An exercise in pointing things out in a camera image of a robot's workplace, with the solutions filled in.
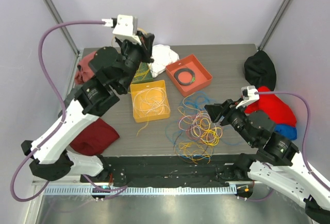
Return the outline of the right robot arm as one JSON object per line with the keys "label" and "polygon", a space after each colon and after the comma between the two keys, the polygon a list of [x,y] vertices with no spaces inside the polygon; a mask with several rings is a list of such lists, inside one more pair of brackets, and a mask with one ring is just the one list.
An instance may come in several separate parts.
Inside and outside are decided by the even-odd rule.
{"label": "right robot arm", "polygon": [[239,156],[233,164],[235,178],[259,181],[295,201],[315,222],[329,223],[329,181],[309,165],[291,140],[274,130],[275,123],[264,112],[246,115],[245,105],[246,101],[238,104],[231,99],[205,105],[213,123],[232,126],[257,150]]}

